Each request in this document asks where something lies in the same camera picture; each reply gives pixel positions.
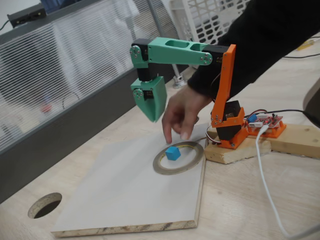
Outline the bare human hand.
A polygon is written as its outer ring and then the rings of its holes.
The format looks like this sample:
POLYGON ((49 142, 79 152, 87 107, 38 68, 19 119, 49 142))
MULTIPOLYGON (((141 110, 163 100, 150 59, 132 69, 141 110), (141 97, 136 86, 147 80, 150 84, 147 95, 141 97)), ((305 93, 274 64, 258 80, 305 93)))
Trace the bare human hand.
POLYGON ((162 117, 162 130, 167 144, 172 143, 172 131, 188 140, 193 132, 198 113, 212 100, 194 91, 189 86, 183 87, 173 95, 162 117))

